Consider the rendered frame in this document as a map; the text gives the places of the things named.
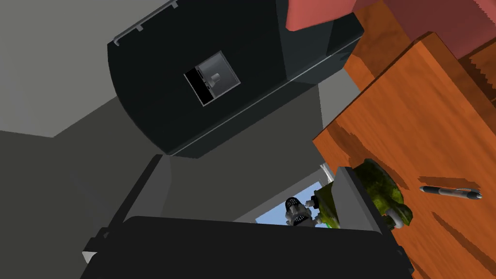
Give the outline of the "black fridge with dispenser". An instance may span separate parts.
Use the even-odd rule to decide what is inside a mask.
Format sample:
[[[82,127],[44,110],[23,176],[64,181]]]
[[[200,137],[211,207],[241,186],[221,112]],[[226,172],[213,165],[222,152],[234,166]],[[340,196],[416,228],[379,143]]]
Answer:
[[[344,67],[356,15],[286,28],[288,0],[169,0],[108,44],[116,94],[164,153],[199,158]]]

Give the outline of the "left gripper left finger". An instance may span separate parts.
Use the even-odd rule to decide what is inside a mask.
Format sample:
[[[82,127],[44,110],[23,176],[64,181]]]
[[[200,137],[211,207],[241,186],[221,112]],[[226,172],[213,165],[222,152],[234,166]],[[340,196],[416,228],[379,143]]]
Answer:
[[[162,157],[162,154],[152,157],[113,215],[106,234],[116,230],[130,217],[160,215],[170,188],[170,167]]]

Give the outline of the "brown wooden table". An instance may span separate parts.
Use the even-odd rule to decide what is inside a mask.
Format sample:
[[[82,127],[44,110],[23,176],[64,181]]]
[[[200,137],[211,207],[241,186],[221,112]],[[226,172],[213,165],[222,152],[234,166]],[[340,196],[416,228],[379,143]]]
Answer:
[[[398,184],[414,218],[393,235],[414,279],[496,279],[496,109],[435,33],[313,142],[332,171],[372,158]],[[482,199],[420,186],[474,188]]]

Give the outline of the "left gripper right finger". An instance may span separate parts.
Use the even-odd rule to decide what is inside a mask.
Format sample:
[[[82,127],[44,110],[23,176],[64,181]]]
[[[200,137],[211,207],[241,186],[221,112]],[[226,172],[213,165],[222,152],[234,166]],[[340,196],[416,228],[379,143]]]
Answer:
[[[351,167],[338,167],[336,171],[335,208],[343,229],[390,233]]]

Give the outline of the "mottled green and grey object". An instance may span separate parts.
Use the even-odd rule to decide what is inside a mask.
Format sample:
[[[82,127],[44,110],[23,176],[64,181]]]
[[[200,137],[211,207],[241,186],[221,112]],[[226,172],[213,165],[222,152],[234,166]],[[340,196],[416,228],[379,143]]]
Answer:
[[[411,209],[404,203],[397,184],[379,164],[366,158],[353,171],[391,231],[410,225],[413,219]],[[332,186],[333,183],[329,182],[314,191],[314,195],[305,204],[295,197],[288,198],[285,202],[286,224],[313,227],[325,224],[329,228],[338,229],[340,223]]]

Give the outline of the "grey and black pen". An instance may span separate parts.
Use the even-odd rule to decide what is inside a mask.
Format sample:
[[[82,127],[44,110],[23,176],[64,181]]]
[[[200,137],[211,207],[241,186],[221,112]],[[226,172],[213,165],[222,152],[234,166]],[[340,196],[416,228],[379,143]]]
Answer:
[[[474,188],[446,188],[436,186],[420,186],[419,190],[425,193],[438,194],[443,196],[480,200],[482,195]]]

